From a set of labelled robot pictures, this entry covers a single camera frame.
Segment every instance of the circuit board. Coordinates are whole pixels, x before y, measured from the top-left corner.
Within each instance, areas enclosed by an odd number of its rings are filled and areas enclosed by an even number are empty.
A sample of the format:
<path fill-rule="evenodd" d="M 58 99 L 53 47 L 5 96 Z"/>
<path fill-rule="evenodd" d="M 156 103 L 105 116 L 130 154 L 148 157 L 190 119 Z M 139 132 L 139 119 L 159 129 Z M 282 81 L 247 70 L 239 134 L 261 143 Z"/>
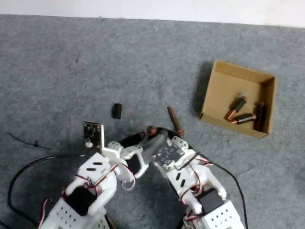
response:
<path fill-rule="evenodd" d="M 102 145 L 101 124 L 84 122 L 84 141 L 87 148 L 100 149 Z"/>
<path fill-rule="evenodd" d="M 157 150 L 152 158 L 160 166 L 169 170 L 173 168 L 174 164 L 183 157 L 185 152 L 181 150 L 172 140 L 167 139 L 164 144 Z"/>

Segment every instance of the electronic component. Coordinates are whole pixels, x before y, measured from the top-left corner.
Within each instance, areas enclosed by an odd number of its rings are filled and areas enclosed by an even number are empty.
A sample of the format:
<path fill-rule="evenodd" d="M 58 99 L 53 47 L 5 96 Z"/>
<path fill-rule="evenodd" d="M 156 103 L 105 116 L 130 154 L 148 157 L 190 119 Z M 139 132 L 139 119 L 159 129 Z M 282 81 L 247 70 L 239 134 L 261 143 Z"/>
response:
<path fill-rule="evenodd" d="M 256 115 L 254 114 L 242 114 L 238 117 L 235 117 L 234 120 L 231 121 L 232 124 L 243 124 L 247 122 L 254 121 L 256 119 Z"/>
<path fill-rule="evenodd" d="M 233 115 L 237 112 L 239 112 L 239 110 L 243 107 L 243 105 L 247 102 L 247 98 L 242 96 L 240 98 L 238 98 L 231 106 L 230 111 L 228 112 L 228 114 L 226 115 L 226 120 L 231 120 L 231 118 L 233 117 Z"/>
<path fill-rule="evenodd" d="M 71 195 L 65 198 L 66 203 L 73 208 L 80 216 L 87 215 L 90 205 L 96 200 L 96 196 L 92 194 L 84 186 L 77 187 Z"/>
<path fill-rule="evenodd" d="M 122 104 L 114 104 L 112 107 L 112 117 L 115 119 L 121 119 Z"/>
<path fill-rule="evenodd" d="M 224 204 L 223 199 L 219 196 L 218 191 L 215 188 L 210 188 L 209 190 L 202 192 L 197 198 L 202 205 L 204 215 Z"/>
<path fill-rule="evenodd" d="M 84 122 L 84 140 L 87 148 L 100 149 L 102 145 L 101 124 Z"/>
<path fill-rule="evenodd" d="M 261 131 L 266 118 L 266 105 L 261 102 L 256 108 L 256 121 L 254 123 L 254 130 Z"/>
<path fill-rule="evenodd" d="M 160 166 L 169 170 L 183 157 L 185 152 L 181 150 L 171 139 L 167 139 L 164 144 L 153 154 L 153 159 Z"/>

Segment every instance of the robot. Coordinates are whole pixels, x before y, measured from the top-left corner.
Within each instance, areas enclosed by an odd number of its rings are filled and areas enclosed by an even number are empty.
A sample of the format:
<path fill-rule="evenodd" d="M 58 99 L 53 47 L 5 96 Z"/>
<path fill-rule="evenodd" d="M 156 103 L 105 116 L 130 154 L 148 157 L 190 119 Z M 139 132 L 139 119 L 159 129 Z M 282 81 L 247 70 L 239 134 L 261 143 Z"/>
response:
<path fill-rule="evenodd" d="M 174 132 L 156 128 L 105 147 L 103 125 L 85 122 L 84 138 L 88 148 L 100 152 L 79 167 L 45 221 L 42 217 L 39 229 L 116 228 L 105 204 L 115 195 L 118 181 L 131 190 L 150 165 L 158 167 L 188 207 L 182 229 L 244 229 L 209 161 Z"/>

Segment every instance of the copper battery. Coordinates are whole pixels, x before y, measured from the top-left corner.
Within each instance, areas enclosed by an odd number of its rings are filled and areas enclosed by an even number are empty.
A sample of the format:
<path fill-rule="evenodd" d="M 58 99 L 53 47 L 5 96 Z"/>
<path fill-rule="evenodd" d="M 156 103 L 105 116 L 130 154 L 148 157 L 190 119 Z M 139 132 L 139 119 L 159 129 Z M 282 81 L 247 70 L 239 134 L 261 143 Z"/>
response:
<path fill-rule="evenodd" d="M 261 131 L 266 119 L 266 104 L 261 102 L 256 108 L 256 121 L 254 123 L 254 130 Z"/>
<path fill-rule="evenodd" d="M 231 110 L 228 112 L 228 114 L 226 115 L 226 120 L 231 120 L 231 118 L 233 117 L 233 115 L 237 112 L 239 112 L 239 110 L 243 107 L 243 105 L 247 102 L 247 98 L 242 96 L 240 98 L 238 98 L 236 100 L 235 103 L 233 103 L 233 105 L 231 106 Z"/>
<path fill-rule="evenodd" d="M 256 115 L 254 114 L 242 114 L 238 117 L 236 117 L 234 120 L 231 121 L 232 124 L 243 124 L 247 122 L 254 121 L 256 119 Z"/>

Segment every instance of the black cable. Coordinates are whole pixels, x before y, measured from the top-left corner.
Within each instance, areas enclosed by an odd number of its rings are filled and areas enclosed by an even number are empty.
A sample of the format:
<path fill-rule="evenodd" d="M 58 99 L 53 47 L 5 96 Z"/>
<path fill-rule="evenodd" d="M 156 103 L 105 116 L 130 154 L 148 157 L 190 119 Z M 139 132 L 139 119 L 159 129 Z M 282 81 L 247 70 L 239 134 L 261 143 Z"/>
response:
<path fill-rule="evenodd" d="M 6 228 L 6 229 L 12 229 L 11 227 L 9 227 L 9 226 L 6 225 L 5 223 L 3 223 L 1 220 L 0 220 L 0 225 L 3 226 L 3 227 Z"/>
<path fill-rule="evenodd" d="M 227 170 L 226 168 L 222 167 L 221 165 L 215 163 L 214 161 L 212 161 L 211 159 L 209 159 L 207 156 L 203 155 L 202 153 L 198 153 L 200 156 L 204 157 L 205 159 L 207 159 L 210 163 L 212 163 L 213 165 L 215 165 L 216 167 L 222 169 L 224 172 L 226 172 L 227 174 L 229 174 L 233 180 L 236 182 L 236 185 L 238 187 L 238 190 L 239 190 L 239 193 L 240 193 L 240 196 L 242 198 L 242 202 L 243 202 L 243 208 L 244 208 L 244 223 L 245 223 L 245 229 L 249 229 L 248 228 L 248 218 L 247 218 L 247 210 L 246 210 L 246 202 L 244 200 L 244 194 L 243 194 L 243 191 L 242 189 L 240 188 L 240 185 L 239 185 L 239 182 L 237 180 L 237 178 L 229 171 Z"/>
<path fill-rule="evenodd" d="M 48 147 L 45 147 L 45 146 L 41 146 L 38 144 L 38 141 L 35 141 L 35 143 L 30 143 L 30 142 L 25 142 L 17 137 L 15 137 L 14 135 L 12 135 L 11 133 L 8 133 L 9 136 L 11 136 L 12 138 L 14 138 L 15 140 L 19 141 L 19 142 L 22 142 L 24 144 L 27 144 L 27 145 L 30 145 L 30 146 L 34 146 L 34 147 L 39 147 L 39 148 L 43 148 L 43 149 L 48 149 L 48 150 L 51 150 L 51 148 L 48 148 Z"/>
<path fill-rule="evenodd" d="M 25 171 L 27 170 L 29 167 L 40 163 L 42 161 L 46 161 L 46 160 L 50 160 L 50 159 L 58 159 L 58 158 L 69 158 L 69 157 L 77 157 L 77 156 L 85 156 L 85 155 L 79 155 L 79 154 L 65 154 L 65 155 L 54 155 L 54 156 L 46 156 L 40 159 L 37 159 L 29 164 L 27 164 L 25 167 L 23 167 L 21 170 L 19 170 L 19 172 L 13 177 L 13 179 L 10 182 L 10 186 L 9 186 L 9 190 L 8 190 L 8 198 L 7 198 L 7 204 L 9 206 L 9 208 L 15 212 L 17 215 L 25 218 L 26 220 L 30 221 L 35 227 L 38 226 L 38 222 L 36 220 L 34 220 L 31 216 L 29 216 L 28 214 L 18 210 L 17 208 L 15 208 L 12 203 L 11 203 L 11 195 L 12 195 L 12 191 L 13 191 L 13 186 L 17 180 L 17 178 Z"/>

